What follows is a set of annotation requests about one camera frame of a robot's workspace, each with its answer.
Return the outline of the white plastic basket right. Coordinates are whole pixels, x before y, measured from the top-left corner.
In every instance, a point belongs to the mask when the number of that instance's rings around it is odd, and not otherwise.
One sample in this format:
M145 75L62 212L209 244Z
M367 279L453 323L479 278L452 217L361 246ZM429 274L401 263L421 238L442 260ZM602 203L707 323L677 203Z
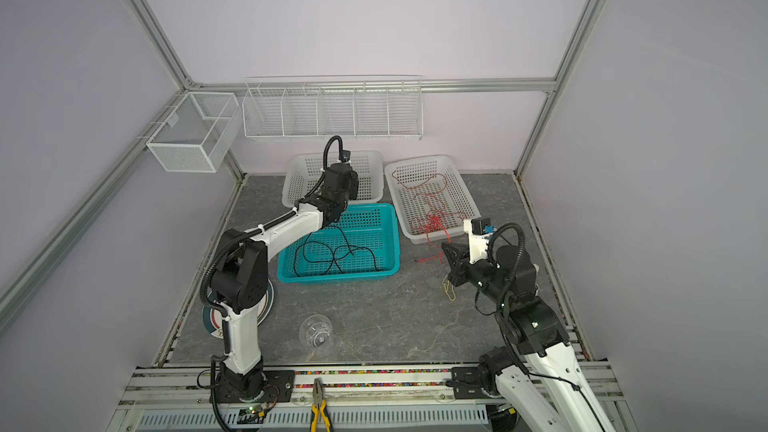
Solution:
M480 216L453 160L433 155L392 162L384 177L406 238L420 245L464 233L463 221Z

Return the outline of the clear plastic cup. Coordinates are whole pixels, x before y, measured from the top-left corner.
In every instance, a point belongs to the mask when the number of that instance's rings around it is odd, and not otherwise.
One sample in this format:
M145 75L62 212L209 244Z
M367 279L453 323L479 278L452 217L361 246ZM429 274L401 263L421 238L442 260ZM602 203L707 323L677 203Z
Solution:
M299 328L300 342L309 349L327 349L333 343L333 337L332 322L322 314L309 316Z

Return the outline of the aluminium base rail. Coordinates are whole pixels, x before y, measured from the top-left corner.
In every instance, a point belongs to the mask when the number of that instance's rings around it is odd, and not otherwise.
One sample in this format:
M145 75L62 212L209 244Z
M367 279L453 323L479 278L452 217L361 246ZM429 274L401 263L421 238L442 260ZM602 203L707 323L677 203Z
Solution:
M204 367L137 369L110 423L112 431L218 429L222 415L232 429L310 427L312 390L321 380L336 430L455 428L490 425L491 405L509 407L502 397L469 390L459 372L470 364L287 366L269 368L264 395L241 401L233 393L212 395Z

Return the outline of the white mesh wall box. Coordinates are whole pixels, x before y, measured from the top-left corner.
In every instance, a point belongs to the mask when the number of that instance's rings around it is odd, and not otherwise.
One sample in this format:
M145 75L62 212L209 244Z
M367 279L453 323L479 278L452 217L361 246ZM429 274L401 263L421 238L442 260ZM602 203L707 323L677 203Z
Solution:
M147 146L167 172L215 173L241 127L235 94L187 92L150 135Z

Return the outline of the round tape plate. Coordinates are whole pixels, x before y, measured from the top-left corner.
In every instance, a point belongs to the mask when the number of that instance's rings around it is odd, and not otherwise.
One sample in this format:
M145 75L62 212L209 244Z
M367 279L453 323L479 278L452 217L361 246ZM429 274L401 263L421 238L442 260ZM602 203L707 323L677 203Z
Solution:
M267 318L275 301L275 289L271 280L267 281L267 290L257 305L257 324L261 325ZM202 320L205 330L214 338L223 339L221 314L209 306L202 310Z

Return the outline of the teal plastic basket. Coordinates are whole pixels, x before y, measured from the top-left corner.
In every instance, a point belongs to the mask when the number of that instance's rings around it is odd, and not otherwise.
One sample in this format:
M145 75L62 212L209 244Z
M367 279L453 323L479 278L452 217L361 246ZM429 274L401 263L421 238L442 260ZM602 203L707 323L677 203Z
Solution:
M400 270L400 256L394 206L351 205L339 222L281 251L277 278L301 285L379 280Z

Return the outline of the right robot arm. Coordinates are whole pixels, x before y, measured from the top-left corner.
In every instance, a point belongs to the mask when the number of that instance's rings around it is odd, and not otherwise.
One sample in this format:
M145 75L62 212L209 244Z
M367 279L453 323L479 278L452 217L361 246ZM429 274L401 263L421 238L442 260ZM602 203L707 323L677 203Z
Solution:
M482 389L512 406L532 431L613 431L592 391L559 314L537 292L538 267L514 245L492 259L444 243L448 280L470 284L498 308L504 346L481 356Z

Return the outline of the white plastic basket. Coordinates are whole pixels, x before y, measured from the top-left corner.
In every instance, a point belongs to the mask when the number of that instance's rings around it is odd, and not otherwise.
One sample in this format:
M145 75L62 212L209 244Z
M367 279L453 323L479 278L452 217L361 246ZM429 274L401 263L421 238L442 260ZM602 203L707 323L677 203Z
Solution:
M433 155L392 162L384 177L406 238L420 245L464 233L463 221L480 216L453 160Z
M351 204L369 204L383 197L384 174L381 155L376 151L353 151L350 164L358 174L357 199ZM281 202L292 207L294 202L305 196L317 183L322 172L322 154L301 154L292 157L282 190Z

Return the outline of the yellow handled pliers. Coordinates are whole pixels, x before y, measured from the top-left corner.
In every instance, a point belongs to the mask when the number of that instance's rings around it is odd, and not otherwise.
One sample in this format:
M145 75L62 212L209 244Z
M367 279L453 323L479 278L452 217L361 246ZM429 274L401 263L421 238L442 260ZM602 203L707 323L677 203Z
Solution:
M321 378L316 378L313 382L311 406L310 432L317 432L321 425L326 432L333 432L333 423L327 413L327 401L324 396L323 382Z

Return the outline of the white plastic basket left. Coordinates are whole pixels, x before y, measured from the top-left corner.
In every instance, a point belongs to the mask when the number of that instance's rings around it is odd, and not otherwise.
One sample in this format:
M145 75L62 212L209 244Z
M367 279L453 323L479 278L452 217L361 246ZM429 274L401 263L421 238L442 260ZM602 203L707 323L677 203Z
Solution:
M351 204L369 204L383 197L384 174L381 155L376 151L353 151L350 164L358 174L357 199ZM292 157L282 190L281 202L292 207L294 202L305 196L317 183L322 172L322 154L301 154Z

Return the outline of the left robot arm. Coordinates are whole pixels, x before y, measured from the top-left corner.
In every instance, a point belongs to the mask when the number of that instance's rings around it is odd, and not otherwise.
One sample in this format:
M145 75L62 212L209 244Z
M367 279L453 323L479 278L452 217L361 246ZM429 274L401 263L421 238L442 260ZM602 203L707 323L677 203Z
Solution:
M357 189L350 162L333 163L289 212L250 231L229 229L221 236L199 292L201 302L221 316L224 353L213 359L213 390L231 389L244 401L263 394L257 306L269 285L269 263L302 237L338 222Z

